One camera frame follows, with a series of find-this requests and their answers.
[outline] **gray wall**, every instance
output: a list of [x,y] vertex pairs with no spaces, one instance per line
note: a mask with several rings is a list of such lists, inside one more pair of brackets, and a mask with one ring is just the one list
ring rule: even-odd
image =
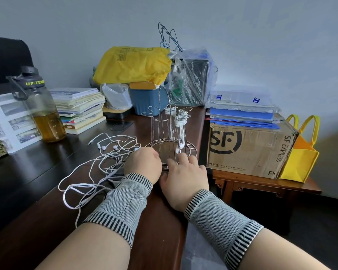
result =
[[0,37],[25,41],[50,87],[87,87],[113,45],[159,46],[159,21],[207,47],[217,83],[265,85],[284,116],[321,116],[312,176],[338,198],[338,0],[0,0]]

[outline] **desk surface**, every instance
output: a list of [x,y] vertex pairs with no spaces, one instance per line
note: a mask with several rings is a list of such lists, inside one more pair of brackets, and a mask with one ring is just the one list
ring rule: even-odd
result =
[[[204,114],[204,108],[194,108],[187,123],[187,129],[191,129],[187,131],[187,139],[198,148],[198,151]],[[142,145],[149,143],[150,118],[134,115],[127,120],[133,121],[134,124],[123,134],[137,136]],[[78,164],[96,156],[95,144],[90,146],[86,144],[101,132],[107,131],[113,136],[110,127],[110,124],[102,122],[92,131],[90,129],[74,137],[69,135],[63,143],[33,144],[34,146],[29,146],[25,150],[27,156],[25,159],[18,155],[17,158],[10,155],[0,159],[0,229],[5,222],[10,222],[21,213],[0,231],[0,269],[13,269],[17,265],[24,269],[35,268],[74,230],[77,211],[65,207],[62,193],[55,186]],[[49,148],[54,146],[55,150],[48,150],[47,146]],[[38,155],[44,154],[42,150],[47,155],[40,159]],[[12,167],[5,169],[8,163],[14,165],[15,169]],[[89,168],[89,165],[79,168],[68,178],[66,184],[88,182]],[[102,178],[99,169],[93,173],[94,179]],[[18,176],[19,180],[14,180],[16,186],[8,192],[9,195],[4,195],[6,184],[10,184],[10,178]],[[78,199],[79,197],[73,194],[69,195],[67,200],[75,204]],[[83,208],[80,219],[85,218],[101,201],[102,197],[96,196]],[[187,222],[183,215],[170,208],[160,187],[155,185],[135,233],[129,269],[179,269],[186,227]]]
[[293,191],[296,190],[315,194],[320,194],[322,192],[322,190],[317,186],[317,184],[313,181],[311,177],[308,177],[305,183],[300,183],[284,179],[270,179],[253,175],[245,175],[241,173],[219,171],[214,169],[213,179],[244,182],[249,184],[271,186],[281,189],[290,189]]

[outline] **cardboard box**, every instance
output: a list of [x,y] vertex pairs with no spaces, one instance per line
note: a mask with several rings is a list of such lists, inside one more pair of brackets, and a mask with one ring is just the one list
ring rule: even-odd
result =
[[298,136],[287,121],[279,130],[210,123],[207,167],[278,178]]

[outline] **yellow tote bag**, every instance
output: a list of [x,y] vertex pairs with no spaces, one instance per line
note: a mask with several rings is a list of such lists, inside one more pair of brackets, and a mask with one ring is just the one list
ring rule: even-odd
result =
[[[297,115],[290,115],[287,118],[289,122],[294,118],[294,128],[298,127],[298,117]],[[314,130],[312,134],[312,140],[307,142],[302,133],[308,123],[314,119]],[[316,151],[313,146],[317,141],[318,131],[319,131],[320,118],[318,116],[310,116],[302,124],[302,127],[299,129],[299,136],[297,137],[296,142],[294,143],[293,149],[288,157],[287,163],[285,164],[282,173],[279,178],[293,180],[304,183],[309,173],[316,162],[319,152]]]
[[169,52],[161,47],[113,46],[101,58],[93,79],[98,84],[149,81],[160,85],[171,71]]

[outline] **blue container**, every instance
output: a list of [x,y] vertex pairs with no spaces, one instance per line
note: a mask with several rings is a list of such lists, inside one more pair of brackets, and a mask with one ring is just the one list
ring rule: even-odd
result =
[[[156,106],[159,108],[159,89],[138,90],[129,88],[129,92],[131,102],[137,115],[140,115],[141,113],[150,113],[150,110],[148,110],[149,106]],[[164,88],[162,88],[160,90],[160,111],[162,112],[168,104],[167,93]],[[157,116],[159,114],[159,109],[153,108],[152,110],[153,116]]]

